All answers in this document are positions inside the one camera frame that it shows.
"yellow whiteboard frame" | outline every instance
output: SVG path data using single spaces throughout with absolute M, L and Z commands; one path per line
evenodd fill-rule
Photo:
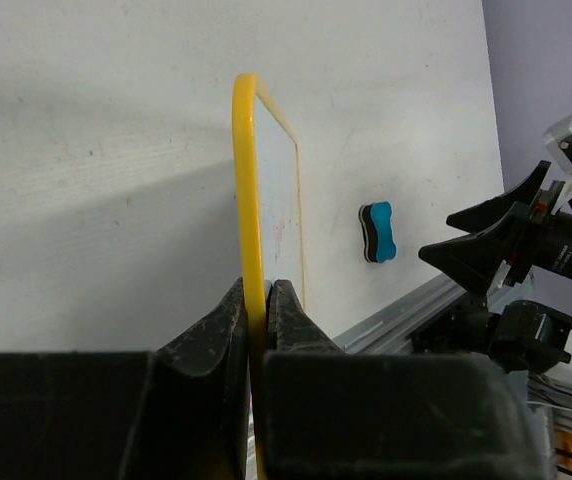
M 299 147 L 297 138 L 288 122 L 279 111 L 277 103 L 268 92 L 258 74 L 244 74 L 237 77 L 233 90 L 233 151 L 235 155 L 235 177 L 237 183 L 237 208 L 239 212 L 239 230 L 242 254 L 242 276 L 244 278 L 244 300 L 250 316 L 257 313 L 266 320 L 266 294 L 264 269 L 262 264 L 261 216 L 259 208 L 259 179 L 257 175 L 257 157 L 255 150 L 255 97 L 266 106 L 277 123 L 295 144 L 297 162 L 297 196 L 301 202 L 299 180 Z M 299 209 L 300 249 L 301 207 Z M 305 305 L 305 293 L 302 304 Z
M 302 299 L 305 305 L 304 256 L 302 244 L 301 188 L 299 174 L 299 147 L 293 130 L 277 108 L 258 74 L 239 75 L 233 89 L 232 128 L 235 156 L 235 181 L 237 185 L 237 211 L 244 280 L 244 303 L 248 314 L 248 340 L 250 351 L 251 388 L 255 420 L 255 445 L 259 478 L 265 478 L 263 468 L 263 425 L 258 408 L 262 404 L 262 359 L 266 351 L 267 309 L 265 277 L 262 260 L 262 234 L 260 213 L 259 177 L 255 137 L 255 98 L 259 98 L 277 123 L 295 144 L 297 169 L 297 199 L 299 205 L 299 242 L 302 258 Z

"small whiteboard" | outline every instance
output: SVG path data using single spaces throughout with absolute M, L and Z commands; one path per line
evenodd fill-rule
M 251 330 L 265 332 L 275 280 L 304 303 L 297 141 L 256 74 L 235 82 L 232 124 L 245 303 Z

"cable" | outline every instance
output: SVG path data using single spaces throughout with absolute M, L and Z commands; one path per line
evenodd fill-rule
M 560 473 L 563 473 L 564 475 L 568 475 L 569 477 L 572 477 L 572 470 L 568 470 L 567 468 L 561 467 L 559 465 L 557 465 L 557 470 Z
M 552 385 L 549 385 L 549 384 L 547 384 L 546 382 L 542 381 L 539 377 L 531 376 L 531 377 L 529 377 L 529 378 L 530 378 L 530 380 L 534 380 L 535 382 L 539 383 L 540 385 L 542 385 L 542 386 L 544 386 L 544 387 L 546 387 L 546 388 L 551 389 L 551 390 L 554 391 L 554 392 L 557 392 L 557 393 L 559 393 L 559 394 L 561 394 L 561 395 L 568 395 L 569 397 L 572 397 L 572 393 L 570 393 L 570 392 L 568 392 L 568 391 L 566 391 L 566 390 L 563 390 L 563 389 L 561 389 L 561 388 L 558 388 L 558 387 L 554 387 L 554 386 L 552 386 Z
M 564 410 L 566 412 L 572 413 L 572 408 L 564 407 L 562 405 L 549 405 L 549 404 L 544 403 L 544 402 L 533 402 L 532 400 L 528 400 L 526 403 L 528 405 L 542 405 L 544 407 L 551 407 L 551 408 L 555 408 L 557 410 Z

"whiteboard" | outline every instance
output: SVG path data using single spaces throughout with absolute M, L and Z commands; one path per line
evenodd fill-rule
M 243 71 L 297 134 L 306 312 L 331 337 L 433 278 L 417 249 L 501 192 L 479 0 L 211 3 L 0 0 L 0 348 L 152 348 L 217 304 L 241 273 Z M 357 211 L 381 200 L 398 256 L 369 265 Z
M 258 97 L 254 124 L 264 281 L 268 285 L 275 280 L 290 280 L 302 301 L 297 147 Z

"blue eraser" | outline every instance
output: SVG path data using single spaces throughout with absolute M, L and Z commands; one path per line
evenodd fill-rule
M 359 209 L 364 235 L 364 257 L 372 263 L 384 263 L 397 255 L 393 240 L 393 207 L 388 202 L 372 203 Z

